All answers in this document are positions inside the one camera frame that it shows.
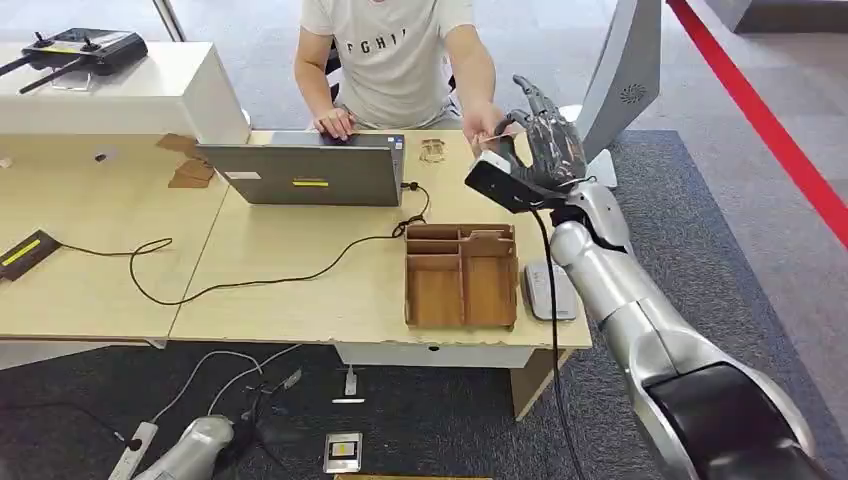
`man's arm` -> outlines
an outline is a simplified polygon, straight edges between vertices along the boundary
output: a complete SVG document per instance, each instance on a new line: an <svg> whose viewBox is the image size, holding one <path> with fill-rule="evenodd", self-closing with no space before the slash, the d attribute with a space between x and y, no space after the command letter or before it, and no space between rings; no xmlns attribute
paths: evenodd
<svg viewBox="0 0 848 480"><path fill-rule="evenodd" d="M294 78L315 119L315 128L346 140L353 133L350 114L333 105L330 84L324 73L332 44L332 36L316 35L301 28L294 60Z"/></svg>
<svg viewBox="0 0 848 480"><path fill-rule="evenodd" d="M456 88L463 108L492 103L495 97L495 65L473 25L460 25L445 36Z"/></svg>
<svg viewBox="0 0 848 480"><path fill-rule="evenodd" d="M445 36L459 101L463 110L463 133L472 144L491 137L503 119L492 101L495 96L495 65L473 25L460 25Z"/></svg>

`speaker grille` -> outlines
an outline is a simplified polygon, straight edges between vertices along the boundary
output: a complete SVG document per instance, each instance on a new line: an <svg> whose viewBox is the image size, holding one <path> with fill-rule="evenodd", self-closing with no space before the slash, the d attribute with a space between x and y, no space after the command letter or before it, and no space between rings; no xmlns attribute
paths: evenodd
<svg viewBox="0 0 848 480"><path fill-rule="evenodd" d="M618 94L618 98L624 103L634 104L641 102L647 93L648 89L644 85L632 83Z"/></svg>

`extension cord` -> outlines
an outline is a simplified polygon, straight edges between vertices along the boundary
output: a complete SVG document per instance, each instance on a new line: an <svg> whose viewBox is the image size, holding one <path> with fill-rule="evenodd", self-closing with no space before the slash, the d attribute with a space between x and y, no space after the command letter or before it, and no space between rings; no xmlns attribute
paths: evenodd
<svg viewBox="0 0 848 480"><path fill-rule="evenodd" d="M138 450L131 450L130 448L124 450L121 459L118 460L118 464L115 465L112 474L109 475L109 480L130 480L132 478L138 464L141 463L142 457L147 452L147 448L153 442L153 436L156 435L157 430L159 430L159 427L152 423L141 422L139 424L132 440L141 440L141 447Z"/></svg>

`white cable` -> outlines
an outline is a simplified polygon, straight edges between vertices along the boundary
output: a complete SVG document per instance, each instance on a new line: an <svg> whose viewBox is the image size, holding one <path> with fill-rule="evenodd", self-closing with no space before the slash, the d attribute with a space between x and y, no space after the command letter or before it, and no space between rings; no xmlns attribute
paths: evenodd
<svg viewBox="0 0 848 480"><path fill-rule="evenodd" d="M262 364L260 364L258 361L256 361L255 358L251 357L250 355L245 355L239 352L231 352L229 350L215 350L214 352L209 352L203 358L201 358L199 362L197 362L197 365L195 365L194 370L191 372L191 375L189 375L188 380L186 380L186 383L185 385L183 385L183 388L182 390L180 390L180 393L178 393L177 396L174 397L173 400L171 400L171 403L165 405L165 408L163 408L159 413L157 413L156 416L153 417L153 420L150 421L150 423L156 425L156 422L159 421L159 418L161 418L162 415L165 414L165 412L170 410L171 407L176 405L180 398L182 398L185 391L188 390L188 386L191 385L191 381L194 380L194 376L197 375L197 371L200 369L200 366L203 365L203 362L205 362L206 359L215 355L233 355L236 357L246 358L253 362L254 365L256 365L253 370L251 370L251 372L258 370L259 373L262 373Z"/></svg>
<svg viewBox="0 0 848 480"><path fill-rule="evenodd" d="M269 363L273 362L277 358L282 357L283 355L291 352L292 350L294 350L295 348L297 348L299 346L300 346L300 344L293 345L293 346L291 346L291 347L289 347L289 348L287 348L287 349L285 349L281 352L277 352L277 353L271 355L270 357L268 357L267 360L260 363L259 365L251 368L250 370L245 370L245 371L239 373L238 375L236 375L235 377L233 377L229 382L227 382L226 385L224 385L223 388L221 388L221 390L218 392L218 394L215 395L215 398L212 400L212 404L209 405L209 410L206 412L206 415L212 415L212 410L215 408L215 404L218 403L218 400L221 398L221 395L223 395L224 392L226 392L227 389L230 388L230 386L232 386L232 384L236 383L240 378L244 377L245 375L256 372L256 371L258 371L259 374L261 375L262 374L262 367L264 367L265 365L268 365Z"/></svg>

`laptop cable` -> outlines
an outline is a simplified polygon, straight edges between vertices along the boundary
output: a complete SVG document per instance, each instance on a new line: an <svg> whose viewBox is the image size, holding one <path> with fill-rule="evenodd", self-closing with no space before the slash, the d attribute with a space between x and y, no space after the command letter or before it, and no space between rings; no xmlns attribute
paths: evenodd
<svg viewBox="0 0 848 480"><path fill-rule="evenodd" d="M252 280L252 281L247 281L247 282L222 283L222 284L219 284L219 285L213 285L211 287L204 288L203 290L195 293L194 295L192 295L188 298L185 298L183 300L179 300L179 301L176 301L176 302L168 302L168 301L165 301L165 300L160 300L160 299L154 297L153 295L151 295L150 293L148 293L139 283L138 278L135 275L135 268L134 268L136 257L140 257L140 256L143 256L143 255L149 255L151 253L155 253L159 250L162 250L163 248L171 245L174 242L173 238L160 238L159 240L147 242L144 245L141 245L140 247L136 248L132 252L114 252L114 253L113 252L110 252L110 253L98 252L98 251L89 250L89 249L86 249L86 248L75 247L75 246L69 245L67 243L62 243L62 242L58 242L58 243L59 243L60 246L62 246L64 248L67 248L69 250L74 250L74 251L80 252L80 253L85 253L87 255L94 255L94 256L98 256L98 257L129 257L130 278L132 279L132 282L135 285L135 287L138 289L138 291L141 292L142 295L144 295L148 300L150 300L153 303L156 303L156 304L159 304L159 305L162 305L162 306L166 306L166 307L171 307L171 306L183 305L183 304L192 302L192 301L197 300L198 298L206 295L207 293L215 291L215 290L223 290L223 289L230 289L230 288L242 288L242 287L258 287L258 286L264 286L264 285L277 285L277 284L280 284L280 283L305 282L305 281L308 281L308 280L313 280L315 278L320 277L321 275L324 275L325 273L329 272L330 270L332 270L336 265L338 265L338 263L342 260L342 258L344 258L344 256L347 254L347 252L349 252L353 247L355 247L355 246L357 246L361 243L369 242L369 241L372 241L372 240L395 240L395 239L401 238L404 235L404 233L406 233L406 228L408 226L415 224L415 223L427 223L427 220L424 218L424 215L426 215L427 210L429 210L429 208L430 208L430 192L428 192L426 188L419 185L418 182L401 183L401 189L402 190L409 190L411 192L421 191L421 192L424 193L424 195L427 198L427 201L424 204L424 208L421 209L421 213L419 213L418 215L414 215L412 217L409 217L408 219L406 219L402 222L398 222L398 224L392 230L390 235L373 235L373 236L369 236L369 237L363 237L363 238L360 238L358 240L354 240L353 242L349 243L344 249L342 249L341 253L339 253L339 255L336 257L335 260L333 260L332 263L330 263L329 265L327 265L323 269L321 269L321 270L319 270L319 271L317 271L317 272L315 272L311 275L306 275L306 276L302 276L302 277L286 277L286 278L278 278L278 279L273 279L273 280Z"/></svg>

